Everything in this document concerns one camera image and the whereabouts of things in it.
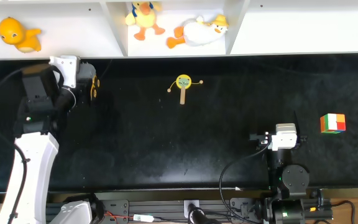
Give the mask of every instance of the white robotic arm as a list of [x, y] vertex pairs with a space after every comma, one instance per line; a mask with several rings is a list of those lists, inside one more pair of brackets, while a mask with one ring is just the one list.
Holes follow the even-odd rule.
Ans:
[[[80, 64], [76, 56], [51, 57], [50, 65], [25, 68], [22, 73], [27, 97], [19, 108], [15, 144], [27, 160], [27, 175], [12, 223], [44, 224], [49, 177], [59, 148], [55, 136], [58, 136], [78, 98], [86, 97], [88, 102], [94, 99], [91, 96], [97, 91], [99, 81], [94, 67]], [[0, 211], [0, 224], [9, 220], [23, 171], [22, 158], [15, 152], [11, 178]], [[89, 224], [92, 218], [90, 203], [79, 201], [63, 206], [51, 223]]]

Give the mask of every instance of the white label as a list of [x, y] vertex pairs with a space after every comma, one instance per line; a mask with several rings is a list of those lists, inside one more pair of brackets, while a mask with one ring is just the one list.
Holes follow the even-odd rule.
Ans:
[[134, 221], [140, 221], [140, 222], [153, 222], [154, 217], [151, 215], [134, 215]]

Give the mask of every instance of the toy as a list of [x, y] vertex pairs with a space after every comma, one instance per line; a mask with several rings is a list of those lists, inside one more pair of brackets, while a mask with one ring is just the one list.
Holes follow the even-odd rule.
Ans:
[[136, 24], [140, 27], [140, 32], [134, 37], [138, 40], [145, 39], [146, 29], [153, 28], [156, 35], [163, 34], [165, 29], [160, 28], [155, 22], [157, 16], [154, 9], [161, 11], [162, 7], [158, 2], [132, 2], [132, 11], [125, 18], [125, 23], [129, 26]]
[[320, 117], [322, 133], [337, 134], [346, 130], [344, 114], [326, 114]]
[[171, 92], [171, 88], [173, 84], [177, 84], [180, 89], [180, 104], [185, 104], [186, 97], [186, 89], [190, 88], [191, 84], [203, 84], [204, 81], [200, 80], [198, 83], [192, 83], [191, 78], [188, 75], [179, 75], [176, 81], [171, 84], [171, 87], [167, 90], [169, 93]]
[[192, 47], [210, 44], [221, 38], [228, 27], [229, 24], [224, 15], [218, 15], [210, 24], [205, 23], [203, 17], [199, 16], [196, 20], [187, 20], [183, 26], [175, 28], [176, 39], [169, 37], [167, 45], [172, 49], [176, 45], [184, 43]]
[[23, 53], [41, 50], [41, 44], [37, 38], [37, 34], [40, 33], [40, 29], [27, 30], [19, 21], [11, 17], [2, 20], [0, 23], [2, 40], [7, 44], [15, 45]]

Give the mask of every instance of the black tabletop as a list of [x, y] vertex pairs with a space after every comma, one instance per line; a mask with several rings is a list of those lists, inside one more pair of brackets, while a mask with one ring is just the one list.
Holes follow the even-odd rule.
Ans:
[[[99, 76], [110, 60], [92, 63]], [[9, 72], [46, 61], [0, 61]], [[193, 82], [167, 88], [181, 74]], [[24, 96], [20, 77], [0, 92], [0, 130], [12, 125]], [[310, 187], [358, 187], [358, 54], [114, 59], [101, 77], [98, 100], [77, 106], [59, 139], [49, 190], [217, 187], [223, 167], [255, 152], [255, 129], [298, 118], [308, 142], [293, 161], [310, 172]], [[321, 134], [319, 118], [346, 115], [346, 132]], [[13, 149], [0, 140], [0, 192], [6, 190]], [[265, 158], [240, 162], [224, 186], [266, 189]]]

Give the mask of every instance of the duck's head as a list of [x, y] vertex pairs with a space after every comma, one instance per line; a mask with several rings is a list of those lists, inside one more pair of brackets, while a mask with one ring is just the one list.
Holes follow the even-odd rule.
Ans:
[[135, 9], [137, 9], [143, 15], [149, 15], [150, 11], [153, 8], [154, 7], [153, 7], [153, 4], [151, 2], [132, 2], [132, 13], [134, 13]]
[[0, 37], [7, 44], [18, 44], [25, 39], [25, 28], [19, 21], [8, 17], [0, 23]]
[[211, 28], [218, 34], [226, 33], [228, 27], [229, 24], [226, 22], [226, 17], [224, 15], [218, 15], [215, 21], [211, 24]]

